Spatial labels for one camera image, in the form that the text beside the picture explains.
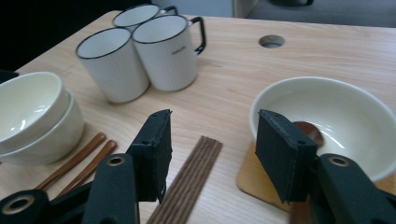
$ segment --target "white mug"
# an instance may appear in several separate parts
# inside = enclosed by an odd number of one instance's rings
[[[174,6],[166,7],[163,10],[160,10],[157,5],[152,4],[130,7],[122,11],[113,19],[113,25],[116,27],[127,28],[132,32],[143,22],[165,15],[165,13],[172,10],[174,11],[174,14],[177,15],[177,8]]]
[[[93,80],[113,103],[132,101],[149,86],[131,35],[124,28],[106,29],[87,37],[76,49]]]
[[[194,49],[189,27],[200,23],[202,43]],[[177,91],[198,75],[196,56],[206,46],[204,19],[162,16],[147,21],[133,32],[134,45],[151,84],[161,91]]]

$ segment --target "black rim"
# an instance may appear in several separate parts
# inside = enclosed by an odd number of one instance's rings
[[[123,14],[123,13],[125,13],[125,12],[127,12],[127,11],[129,11],[129,10],[135,9],[135,8],[137,8],[137,7],[146,7],[146,6],[155,6],[155,7],[157,7],[157,13],[155,13],[154,16],[148,18],[148,19],[145,20],[145,21],[141,21],[141,22],[138,22],[138,23],[135,23],[135,24],[132,24],[132,25],[118,26],[118,25],[115,24],[114,21],[115,21],[115,19],[116,19],[119,15],[121,15],[121,14]],[[145,23],[146,21],[152,20],[156,15],[158,15],[158,13],[159,13],[160,11],[161,11],[160,7],[159,7],[158,5],[156,5],[156,4],[143,4],[143,5],[139,5],[139,6],[128,7],[127,9],[123,10],[122,12],[120,12],[117,16],[115,16],[115,17],[113,18],[112,23],[113,23],[114,26],[117,26],[117,27],[131,27],[131,26],[141,25],[141,24]]]
[[[136,33],[136,30],[139,29],[140,26],[145,25],[146,23],[149,23],[149,22],[151,22],[151,21],[160,20],[160,19],[163,19],[163,18],[166,18],[166,17],[180,17],[180,18],[182,18],[182,19],[186,22],[185,25],[184,25],[184,28],[183,28],[180,32],[178,32],[177,34],[172,35],[171,37],[168,37],[168,38],[166,38],[166,39],[159,40],[159,41],[145,42],[145,41],[138,41],[138,40],[136,40],[136,39],[134,38],[134,34]],[[157,18],[154,18],[154,19],[152,19],[152,20],[149,20],[149,21],[147,21],[147,22],[144,22],[144,24],[140,24],[138,27],[136,27],[136,29],[134,30],[134,34],[132,35],[132,39],[134,40],[134,42],[139,43],[139,44],[157,44],[157,43],[161,43],[161,42],[164,42],[164,41],[173,39],[173,38],[175,38],[176,36],[183,34],[184,31],[185,31],[188,27],[189,27],[189,21],[188,21],[185,17],[183,17],[183,16],[180,16],[180,15],[167,15],[167,16],[161,16],[161,17],[157,17]]]
[[[78,49],[79,49],[79,48],[81,47],[81,45],[83,45],[88,39],[90,39],[91,37],[93,37],[93,36],[95,36],[95,35],[99,35],[99,34],[101,34],[101,33],[103,33],[103,32],[107,32],[107,31],[110,31],[110,30],[124,30],[124,31],[127,31],[127,32],[129,33],[129,37],[126,39],[125,43],[123,43],[123,44],[122,44],[121,46],[119,46],[118,48],[116,48],[116,49],[114,49],[114,50],[111,50],[111,51],[110,51],[109,53],[107,53],[107,54],[100,55],[100,56],[96,56],[96,57],[83,57],[83,56],[81,56],[81,55],[78,54]],[[95,33],[95,34],[93,34],[93,35],[90,35],[90,36],[86,37],[84,40],[82,40],[82,41],[78,44],[78,46],[77,46],[77,48],[76,48],[76,54],[77,54],[77,56],[78,56],[80,59],[98,59],[98,58],[103,58],[103,57],[106,57],[107,55],[110,55],[110,54],[116,52],[117,50],[121,49],[122,47],[124,47],[124,46],[129,42],[129,40],[131,39],[131,37],[132,37],[132,34],[131,34],[131,32],[129,32],[128,29],[125,29],[125,28],[122,28],[122,27],[108,28],[108,29],[105,29],[105,30],[103,30],[103,31],[99,31],[98,33]]]

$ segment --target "mug handle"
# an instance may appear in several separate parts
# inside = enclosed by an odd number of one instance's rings
[[[204,18],[202,17],[195,17],[190,20],[189,25],[193,25],[196,22],[200,23],[200,31],[201,31],[201,45],[195,50],[195,54],[199,55],[202,53],[206,47],[206,33],[205,33],[205,25],[204,25]]]
[[[177,7],[175,7],[175,6],[170,6],[170,7],[166,7],[166,8],[164,8],[163,10],[161,10],[161,13],[162,14],[165,14],[165,13],[167,13],[168,11],[174,11],[174,15],[178,15],[178,12],[177,12]]]

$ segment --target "stacked bowls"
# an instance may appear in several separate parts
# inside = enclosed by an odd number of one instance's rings
[[[0,161],[43,165],[77,144],[83,119],[76,99],[50,72],[15,77],[0,85]]]

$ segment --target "chopsticks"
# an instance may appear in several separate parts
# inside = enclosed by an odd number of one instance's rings
[[[187,223],[221,148],[221,142],[201,136],[148,224]]]
[[[47,177],[42,183],[35,187],[35,189],[46,190],[49,188],[56,180],[87,158],[94,150],[96,150],[103,142],[105,142],[105,140],[105,134],[98,133],[80,152],[78,152],[73,158],[71,158],[58,170]],[[81,186],[95,172],[98,163],[104,157],[111,154],[116,148],[117,143],[113,140],[108,140],[100,152],[95,156],[95,158],[93,158],[93,160],[61,191],[61,193],[59,193],[57,197]]]
[[[97,149],[104,141],[106,136],[104,133],[98,133],[79,153],[77,153],[72,159],[56,170],[52,175],[47,177],[41,184],[39,184],[35,189],[46,190],[51,186],[56,180],[61,176],[65,175],[76,165],[87,158],[95,149]]]
[[[66,194],[68,191],[78,188],[84,181],[86,181],[96,170],[98,163],[117,148],[117,143],[113,140],[108,140],[102,150],[96,157],[68,184],[57,197]]]

